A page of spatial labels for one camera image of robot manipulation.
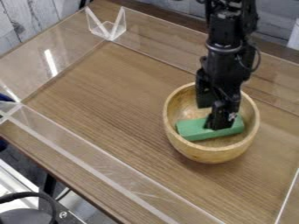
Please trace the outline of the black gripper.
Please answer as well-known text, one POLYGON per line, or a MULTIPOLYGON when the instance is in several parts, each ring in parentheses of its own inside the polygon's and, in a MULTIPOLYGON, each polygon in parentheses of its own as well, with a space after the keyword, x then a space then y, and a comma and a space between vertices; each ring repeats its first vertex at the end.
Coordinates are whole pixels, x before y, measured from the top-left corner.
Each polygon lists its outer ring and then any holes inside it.
POLYGON ((229 54, 208 51, 200 58, 200 69, 196 73, 194 92, 200 109, 210 108, 204 128, 210 130, 229 129, 234 122, 240 105, 240 86, 257 70, 253 65, 260 51, 250 42, 229 54))

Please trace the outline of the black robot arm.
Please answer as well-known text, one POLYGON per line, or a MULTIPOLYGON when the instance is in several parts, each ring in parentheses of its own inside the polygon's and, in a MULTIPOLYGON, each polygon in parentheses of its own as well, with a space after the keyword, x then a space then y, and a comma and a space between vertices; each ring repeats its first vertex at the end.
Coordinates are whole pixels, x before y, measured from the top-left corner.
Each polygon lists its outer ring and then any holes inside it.
POLYGON ((222 130, 237 118, 242 83, 257 70, 260 53, 250 42, 257 28, 256 0, 197 0, 205 8, 206 54, 196 72, 196 102, 209 108, 204 127, 222 130))

